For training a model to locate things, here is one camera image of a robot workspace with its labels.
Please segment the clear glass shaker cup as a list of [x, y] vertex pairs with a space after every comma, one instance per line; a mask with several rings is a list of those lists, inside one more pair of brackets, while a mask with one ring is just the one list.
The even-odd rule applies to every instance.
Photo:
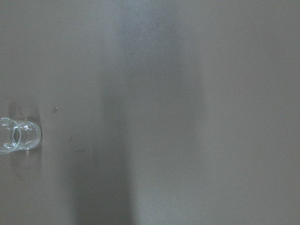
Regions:
[[42, 131], [38, 124], [31, 121], [0, 119], [0, 153], [36, 148], [42, 139]]

